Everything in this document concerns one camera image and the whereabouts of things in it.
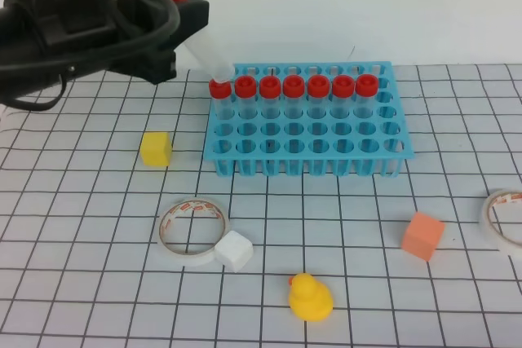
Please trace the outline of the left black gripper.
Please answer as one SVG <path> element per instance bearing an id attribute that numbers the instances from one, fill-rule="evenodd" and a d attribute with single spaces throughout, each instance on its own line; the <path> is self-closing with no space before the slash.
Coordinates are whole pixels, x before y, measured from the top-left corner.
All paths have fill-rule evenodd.
<path id="1" fill-rule="evenodd" d="M 36 21 L 49 61 L 76 74 L 96 68 L 153 85 L 177 76 L 175 49 L 208 25 L 206 0 L 172 0 L 180 16 L 171 32 L 170 0 L 36 0 Z"/>

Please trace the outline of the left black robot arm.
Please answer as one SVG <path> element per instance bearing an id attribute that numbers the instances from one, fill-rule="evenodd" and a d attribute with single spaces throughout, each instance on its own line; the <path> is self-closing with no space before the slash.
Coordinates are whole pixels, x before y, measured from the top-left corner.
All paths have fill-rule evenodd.
<path id="1" fill-rule="evenodd" d="M 176 74 L 176 48 L 209 21 L 205 0 L 4 0 L 1 102 L 46 111 L 26 96 L 100 71 L 152 84 Z"/>

